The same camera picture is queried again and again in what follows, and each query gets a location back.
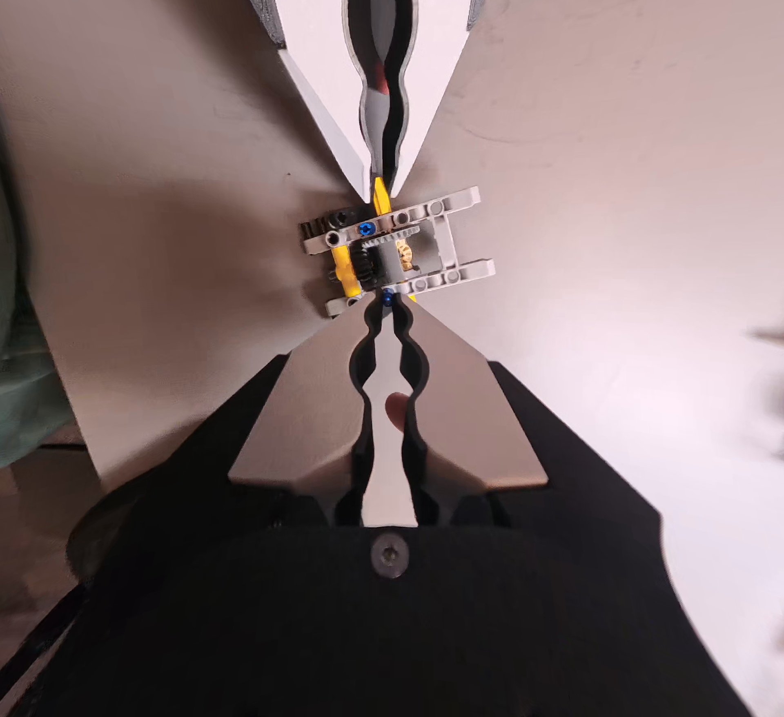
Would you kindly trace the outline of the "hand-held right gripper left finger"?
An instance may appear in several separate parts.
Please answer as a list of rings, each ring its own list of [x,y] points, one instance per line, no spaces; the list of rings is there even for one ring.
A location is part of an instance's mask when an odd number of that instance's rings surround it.
[[[373,461],[372,416],[363,390],[376,367],[383,304],[366,294],[288,355],[228,477],[288,490],[335,509]]]

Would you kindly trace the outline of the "person's green sweatshirt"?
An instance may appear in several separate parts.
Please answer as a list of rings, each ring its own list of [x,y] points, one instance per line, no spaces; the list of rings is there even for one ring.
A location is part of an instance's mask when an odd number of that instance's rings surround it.
[[[74,422],[27,288],[27,226],[1,130],[1,467]]]

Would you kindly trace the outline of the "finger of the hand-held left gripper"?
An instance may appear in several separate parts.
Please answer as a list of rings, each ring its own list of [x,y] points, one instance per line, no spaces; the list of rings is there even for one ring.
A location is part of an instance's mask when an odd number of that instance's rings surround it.
[[[390,112],[383,177],[397,197],[412,171],[468,38],[472,0],[395,0],[385,62]]]
[[[371,158],[361,129],[365,89],[350,45],[347,0],[274,0],[279,56],[349,185],[371,200]]]

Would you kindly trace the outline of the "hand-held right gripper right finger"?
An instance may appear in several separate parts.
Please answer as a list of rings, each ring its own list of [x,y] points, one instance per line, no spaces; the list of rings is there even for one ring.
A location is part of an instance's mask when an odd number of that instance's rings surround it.
[[[422,306],[392,303],[410,386],[401,459],[415,512],[456,512],[467,497],[548,484],[485,357]]]

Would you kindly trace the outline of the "grey lego frame assembly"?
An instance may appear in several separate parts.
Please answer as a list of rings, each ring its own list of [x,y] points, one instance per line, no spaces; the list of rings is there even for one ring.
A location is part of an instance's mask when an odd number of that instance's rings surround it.
[[[477,187],[404,207],[395,207],[390,199],[393,210],[382,216],[376,215],[372,198],[370,203],[299,224],[304,253],[332,257],[330,278],[342,295],[327,301],[328,317],[338,317],[366,295],[385,288],[417,296],[495,274],[491,259],[459,261],[449,222],[455,213],[481,202]],[[362,236],[362,222],[374,222],[376,234]]]

